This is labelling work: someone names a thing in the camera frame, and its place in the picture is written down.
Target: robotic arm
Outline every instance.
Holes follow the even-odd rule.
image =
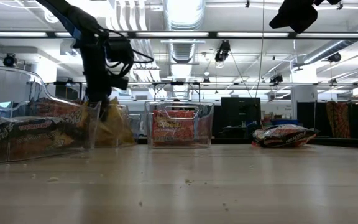
[[[37,0],[45,6],[64,28],[76,40],[74,48],[79,48],[83,60],[84,75],[87,82],[86,95],[90,102],[102,101],[102,110],[108,106],[108,97],[111,87],[126,90],[128,79],[123,78],[134,64],[134,52],[129,40],[117,33],[119,37],[109,37],[114,32],[101,27],[97,20],[83,11],[72,6],[65,0]],[[142,53],[142,56],[154,60]],[[106,61],[116,63],[113,66],[106,65]],[[114,68],[122,63],[124,66],[119,74],[113,74],[106,66]]]

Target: ventilation duct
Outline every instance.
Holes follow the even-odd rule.
[[[164,14],[167,30],[169,31],[194,31],[198,30],[204,18],[205,0],[164,0]],[[172,76],[186,78],[190,76],[191,63],[194,60],[196,44],[170,44],[170,63]],[[185,95],[185,92],[177,93],[177,96]]]
[[[353,29],[350,30],[350,32],[358,32],[358,25],[356,25]],[[327,44],[324,44],[322,47],[318,48],[317,50],[305,55],[304,57],[298,57],[303,58],[302,62],[298,62],[300,65],[302,63],[304,64],[311,64],[316,63],[322,59],[328,58],[329,56],[335,54],[336,52],[339,52],[340,50],[345,49],[346,47],[357,43],[358,40],[332,40],[328,42]],[[265,75],[273,75],[273,72],[279,72],[286,68],[288,68],[288,62],[282,62],[278,64],[276,67],[269,70],[268,73]]]

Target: table surface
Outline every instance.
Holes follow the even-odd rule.
[[[358,149],[136,146],[0,164],[1,223],[358,224]]]

